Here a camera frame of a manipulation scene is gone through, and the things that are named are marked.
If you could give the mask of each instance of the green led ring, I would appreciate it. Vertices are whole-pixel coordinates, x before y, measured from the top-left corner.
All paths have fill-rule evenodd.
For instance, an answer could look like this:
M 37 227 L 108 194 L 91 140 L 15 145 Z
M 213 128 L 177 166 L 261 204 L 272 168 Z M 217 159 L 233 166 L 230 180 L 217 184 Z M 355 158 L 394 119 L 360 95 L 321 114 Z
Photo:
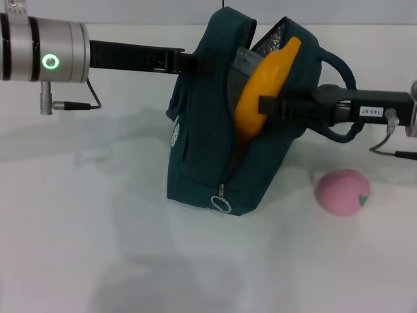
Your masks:
M 54 65 L 49 65 L 48 59 L 53 59 L 55 61 Z M 44 56 L 44 58 L 42 59 L 42 64 L 44 65 L 45 68 L 47 68 L 48 70 L 55 70 L 58 65 L 59 65 L 59 59 L 56 55 L 54 54 L 47 54 Z

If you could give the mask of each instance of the white surface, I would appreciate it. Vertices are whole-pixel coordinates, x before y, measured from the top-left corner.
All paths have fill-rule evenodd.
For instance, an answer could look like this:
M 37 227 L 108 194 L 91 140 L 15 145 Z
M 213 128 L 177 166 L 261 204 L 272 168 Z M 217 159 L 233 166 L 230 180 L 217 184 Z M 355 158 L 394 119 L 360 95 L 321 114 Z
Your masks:
M 4 12 L 3 1 L 0 10 Z M 204 24 L 222 0 L 26 0 L 30 16 L 84 23 Z
M 417 27 L 308 28 L 363 89 L 408 91 L 417 75 Z M 204 27 L 89 30 L 192 52 Z M 102 110 L 51 117 L 38 114 L 38 84 L 0 83 L 1 313 L 416 312 L 417 163 L 367 152 L 384 127 L 347 145 L 308 132 L 251 214 L 196 209 L 165 198 L 175 79 L 91 70 Z M 341 79 L 324 67 L 322 82 Z M 93 100 L 85 85 L 53 92 Z M 399 129 L 390 145 L 417 141 Z M 338 168 L 371 181 L 352 218 L 313 197 L 312 181 Z
M 298 23 L 417 24 L 413 0 L 225 0 L 226 5 L 275 24 L 283 16 Z

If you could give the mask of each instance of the black cable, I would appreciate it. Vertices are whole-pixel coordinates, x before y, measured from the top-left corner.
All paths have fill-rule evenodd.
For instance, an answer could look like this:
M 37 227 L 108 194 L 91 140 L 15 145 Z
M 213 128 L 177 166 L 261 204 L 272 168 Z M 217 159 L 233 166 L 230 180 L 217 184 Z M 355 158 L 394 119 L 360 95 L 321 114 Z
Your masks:
M 389 156 L 389 157 L 394 157 L 395 156 L 395 153 L 378 151 L 378 149 L 381 148 L 390 139 L 390 137 L 391 137 L 391 135 L 390 134 L 387 134 L 383 141 L 381 141 L 376 146 L 374 146 L 371 149 L 369 149 L 369 151 L 371 151 L 373 153 L 377 153 L 378 155 L 386 155 L 386 156 Z
M 92 87 L 89 78 L 87 78 L 87 85 L 89 86 L 89 89 L 90 89 L 91 93 L 93 94 L 94 99 L 96 99 L 96 102 L 97 102 L 97 105 L 96 106 L 91 106 L 90 109 L 92 109 L 92 110 L 100 109 L 102 107 L 102 103 L 100 102 L 100 99 L 98 98 L 96 92 L 94 91 L 94 88 Z

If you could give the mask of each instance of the teal bag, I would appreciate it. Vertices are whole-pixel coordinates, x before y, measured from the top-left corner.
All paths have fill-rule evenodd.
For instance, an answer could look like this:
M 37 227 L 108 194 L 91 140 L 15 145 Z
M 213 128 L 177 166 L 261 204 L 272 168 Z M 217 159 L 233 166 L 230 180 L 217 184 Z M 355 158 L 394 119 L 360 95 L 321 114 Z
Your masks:
M 175 121 L 167 182 L 167 197 L 171 200 L 243 215 L 259 205 L 292 142 L 307 127 L 341 143 L 351 141 L 362 129 L 361 125 L 353 125 L 348 134 L 339 135 L 319 125 L 268 119 L 239 163 L 234 164 L 235 129 L 230 101 L 238 88 L 233 85 L 237 80 L 230 79 L 230 68 L 238 48 L 249 48 L 255 28 L 255 20 L 232 8 L 217 11 L 194 52 L 213 60 L 214 74 L 178 77 L 167 110 L 167 116 Z M 349 67 L 290 19 L 282 19 L 252 50 L 264 57 L 284 47 L 291 37 L 299 38 L 302 44 L 281 93 L 317 88 L 322 61 L 341 74 L 347 88 L 356 89 Z

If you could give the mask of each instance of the zipper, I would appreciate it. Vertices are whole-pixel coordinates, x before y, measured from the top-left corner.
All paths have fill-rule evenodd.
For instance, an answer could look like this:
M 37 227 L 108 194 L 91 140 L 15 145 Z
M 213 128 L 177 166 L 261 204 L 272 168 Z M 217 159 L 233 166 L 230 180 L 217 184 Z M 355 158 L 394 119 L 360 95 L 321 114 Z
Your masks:
M 282 32 L 282 37 L 281 37 L 281 42 L 280 42 L 280 48 L 281 45 L 283 44 L 283 42 L 287 41 L 287 37 L 289 34 L 289 26 L 291 26 L 291 20 L 289 18 L 283 18 L 281 21 L 279 21 L 276 25 L 279 25 L 279 27 L 283 27 L 283 32 Z M 265 37 L 270 36 L 273 32 L 277 31 L 277 29 L 279 28 L 275 28 L 274 31 L 272 31 L 271 33 L 268 33 L 265 35 Z M 236 136 L 235 136 L 235 132 L 234 132 L 234 121 L 233 121 L 233 116 L 231 114 L 231 112 L 229 111 L 228 108 L 226 108 L 226 113 L 228 115 L 229 121 L 231 123 L 232 129 L 233 129 L 233 152 L 229 155 L 229 161 L 230 161 L 230 165 L 227 168 L 226 171 L 224 171 L 223 175 L 222 175 L 222 179 L 221 179 L 221 183 L 219 184 L 219 198 L 224 199 L 224 189 L 227 186 L 227 184 L 229 183 L 230 179 L 232 178 L 232 176 L 235 174 L 235 172 L 237 171 L 237 169 L 244 163 L 244 161 L 246 160 L 247 154 L 248 154 L 248 148 L 247 147 L 245 153 L 243 154 L 243 156 L 239 159 L 236 160 L 236 156 L 237 156 L 237 152 L 236 152 Z
M 219 186 L 219 196 L 213 196 L 211 197 L 211 203 L 214 205 L 214 207 L 224 213 L 230 213 L 232 211 L 232 206 L 230 205 L 230 203 L 224 198 L 224 185 L 221 184 Z M 218 205 L 216 203 L 217 200 L 218 202 L 222 202 L 223 205 L 225 206 L 225 208 L 220 207 L 220 205 Z
M 252 38 L 250 39 L 249 43 L 247 44 L 247 46 L 248 46 L 247 49 L 250 48 L 250 42 L 252 41 L 254 34 L 255 34 L 255 30 L 253 30 Z M 240 46 L 240 44 L 235 44 L 235 47 L 233 47 L 233 49 L 235 51 L 237 51 L 239 46 Z M 230 57 L 229 63 L 232 63 L 234 58 L 235 58 L 235 56 Z M 231 137 L 232 137 L 232 142 L 231 143 L 232 143 L 233 148 L 232 148 L 231 152 L 229 153 L 229 155 L 227 156 L 229 166 L 222 173 L 222 178 L 220 179 L 219 198 L 222 199 L 227 204 L 227 206 L 230 208 L 230 212 L 231 212 L 231 206 L 230 206 L 229 202 L 227 202 L 224 198 L 224 189 L 225 189 L 225 186 L 227 185 L 227 183 L 229 182 L 230 178 L 233 176 L 233 174 L 235 172 L 235 169 L 236 169 L 235 165 L 239 165 L 240 162 L 236 162 L 236 160 L 235 160 L 235 158 L 236 158 L 235 122 L 233 120 L 233 114 L 230 112 L 230 109 L 229 109 L 229 106 L 228 106 L 228 103 L 229 103 L 229 99 L 227 97 L 227 79 L 228 79 L 228 77 L 229 77 L 229 75 L 225 75 L 225 78 L 224 78 L 224 81 L 223 81 L 223 90 L 225 91 L 223 93 L 223 100 L 224 100 L 224 103 L 227 104 L 225 106 L 225 109 L 226 109 L 226 115 L 227 115 L 227 117 L 229 119 L 229 123 L 230 123 L 230 132 L 231 132 Z

